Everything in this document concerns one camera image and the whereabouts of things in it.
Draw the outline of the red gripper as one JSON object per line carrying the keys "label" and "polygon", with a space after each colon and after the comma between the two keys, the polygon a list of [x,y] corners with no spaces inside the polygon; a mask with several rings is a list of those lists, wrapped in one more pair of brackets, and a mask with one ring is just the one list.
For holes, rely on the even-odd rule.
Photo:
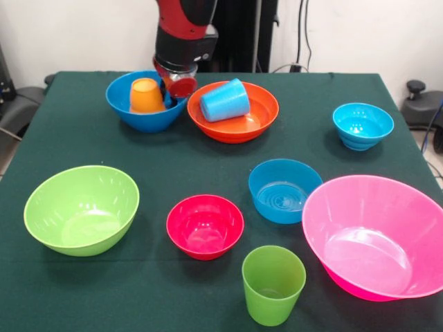
{"label": "red gripper", "polygon": [[161,78],[159,88],[166,109],[175,107],[177,98],[186,98],[196,90],[196,64],[173,64],[157,57],[153,58],[153,64]]}

